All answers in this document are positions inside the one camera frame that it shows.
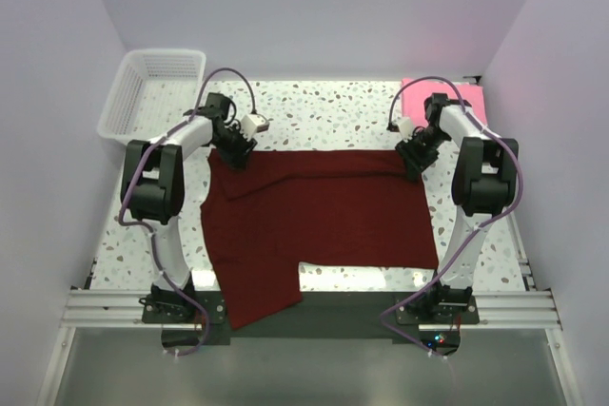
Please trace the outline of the dark red t shirt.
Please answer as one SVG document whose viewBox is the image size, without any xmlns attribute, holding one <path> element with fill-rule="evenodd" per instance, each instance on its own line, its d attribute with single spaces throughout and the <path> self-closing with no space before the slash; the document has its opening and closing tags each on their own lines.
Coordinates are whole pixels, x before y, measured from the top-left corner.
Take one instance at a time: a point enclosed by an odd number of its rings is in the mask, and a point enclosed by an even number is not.
<svg viewBox="0 0 609 406">
<path fill-rule="evenodd" d="M 243 170 L 208 158 L 206 251 L 230 325 L 298 303 L 301 263 L 439 265 L 422 183 L 390 150 L 256 151 Z"/>
</svg>

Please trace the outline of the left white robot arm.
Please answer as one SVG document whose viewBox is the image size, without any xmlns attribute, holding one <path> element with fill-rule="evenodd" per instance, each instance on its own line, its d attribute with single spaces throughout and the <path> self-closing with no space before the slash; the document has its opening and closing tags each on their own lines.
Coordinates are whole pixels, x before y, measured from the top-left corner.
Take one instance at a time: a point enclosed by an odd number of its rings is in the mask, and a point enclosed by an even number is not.
<svg viewBox="0 0 609 406">
<path fill-rule="evenodd" d="M 157 274 L 149 299 L 153 306 L 164 305 L 176 322 L 191 320 L 197 311 L 179 230 L 186 197 L 184 161 L 211 145 L 225 164 L 243 169 L 257 145 L 255 136 L 269 128 L 268 119 L 255 111 L 240 121 L 230 118 L 235 110 L 230 98 L 210 93 L 203 106 L 187 111 L 168 132 L 127 143 L 118 222 L 140 226 L 148 236 Z"/>
</svg>

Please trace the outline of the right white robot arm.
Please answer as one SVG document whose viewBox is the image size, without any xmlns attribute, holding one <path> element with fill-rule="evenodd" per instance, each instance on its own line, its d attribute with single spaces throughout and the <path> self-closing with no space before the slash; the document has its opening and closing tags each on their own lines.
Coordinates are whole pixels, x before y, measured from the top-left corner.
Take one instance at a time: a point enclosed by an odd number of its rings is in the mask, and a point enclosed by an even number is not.
<svg viewBox="0 0 609 406">
<path fill-rule="evenodd" d="M 444 323 L 469 305 L 490 226 L 517 196 L 519 145 L 484 129 L 471 106 L 444 93 L 429 96 L 424 109 L 426 127 L 413 126 L 409 118 L 399 122 L 403 139 L 396 150 L 407 179 L 416 182 L 439 158 L 441 144 L 451 141 L 459 148 L 451 184 L 456 218 L 435 282 L 409 306 Z"/>
</svg>

